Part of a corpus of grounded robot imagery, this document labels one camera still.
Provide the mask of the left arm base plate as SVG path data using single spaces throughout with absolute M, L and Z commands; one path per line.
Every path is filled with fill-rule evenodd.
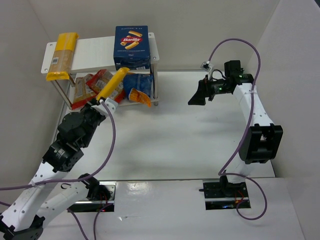
M 115 181 L 101 181 L 101 190 L 92 198 L 77 201 L 69 209 L 74 213 L 114 212 L 116 186 Z

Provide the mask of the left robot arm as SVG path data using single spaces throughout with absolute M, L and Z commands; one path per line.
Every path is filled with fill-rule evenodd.
M 44 154 L 30 183 L 21 186 L 20 196 L 0 215 L 0 231 L 5 240 L 37 240 L 49 223 L 78 201 L 107 203 L 109 190 L 95 178 L 106 165 L 77 179 L 65 177 L 84 155 L 100 123 L 107 117 L 115 128 L 113 113 L 118 103 L 107 98 L 87 103 L 80 111 L 64 116 L 56 140 Z

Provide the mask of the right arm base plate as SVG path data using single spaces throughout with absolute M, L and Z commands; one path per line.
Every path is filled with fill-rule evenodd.
M 250 209 L 251 204 L 245 182 L 223 186 L 217 180 L 204 181 L 198 190 L 204 195 L 206 210 Z

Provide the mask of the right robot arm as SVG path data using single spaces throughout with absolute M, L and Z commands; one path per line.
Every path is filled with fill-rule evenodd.
M 210 195 L 234 197 L 245 186 L 245 177 L 259 165 L 274 159 L 283 136 L 283 128 L 276 125 L 265 111 L 259 98 L 257 88 L 253 85 L 254 77 L 244 73 L 239 60 L 224 63 L 221 78 L 214 78 L 215 69 L 209 61 L 201 64 L 207 72 L 198 82 L 195 94 L 188 105 L 204 106 L 216 95 L 232 94 L 237 100 L 248 126 L 244 137 L 233 154 L 233 160 L 222 168 L 217 188 L 204 188 Z

